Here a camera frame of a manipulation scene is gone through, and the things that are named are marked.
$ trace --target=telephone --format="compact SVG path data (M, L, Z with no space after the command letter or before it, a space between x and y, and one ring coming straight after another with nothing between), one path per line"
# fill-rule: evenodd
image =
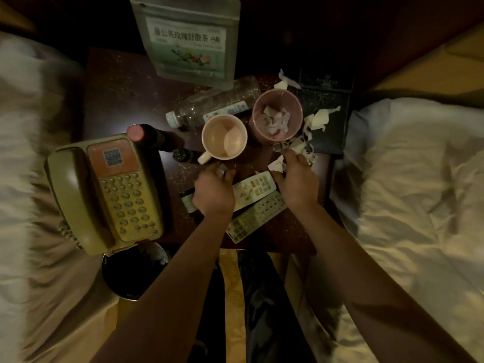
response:
M125 134L60 146L46 159L45 173L64 217L58 229L88 254L163 234L153 177Z

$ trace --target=green label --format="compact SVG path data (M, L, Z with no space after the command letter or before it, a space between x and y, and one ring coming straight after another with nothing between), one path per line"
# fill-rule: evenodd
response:
M225 77L225 28L146 17L149 40L165 65L201 76Z

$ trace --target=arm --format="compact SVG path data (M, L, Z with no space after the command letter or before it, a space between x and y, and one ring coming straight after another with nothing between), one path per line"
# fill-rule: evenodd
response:
M204 220L113 331L92 363L171 363L188 359L215 260L235 207L235 171L219 179L215 175L218 165L210 165L195 182L193 202L205 215Z
M284 156L286 178L273 172L281 194L378 360L474 361L318 204L318 178L306 159L291 150Z

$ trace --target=hand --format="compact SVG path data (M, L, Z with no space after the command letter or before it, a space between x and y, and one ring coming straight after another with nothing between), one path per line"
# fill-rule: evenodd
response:
M271 174L287 207L297 216L298 212L318 205L319 180L302 154L296 155L287 149L283 155L287 163L286 178L281 172L271 171Z
M232 217L235 207L235 196L232 181L235 170L228 171L224 178L219 178L215 172L220 163L213 163L198 175L195 181L193 204L205 217L211 215L227 215Z

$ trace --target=telephone keypad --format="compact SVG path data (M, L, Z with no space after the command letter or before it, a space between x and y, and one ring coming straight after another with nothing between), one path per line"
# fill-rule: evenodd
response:
M153 203L149 197L144 197L148 196L149 192L142 173L117 174L100 179L100 184L106 193L105 201L110 207L112 219L117 225L116 229L122 241L130 243L143 237L153 238L153 235L161 233L161 224L154 219ZM113 194L119 190L122 191L121 194Z

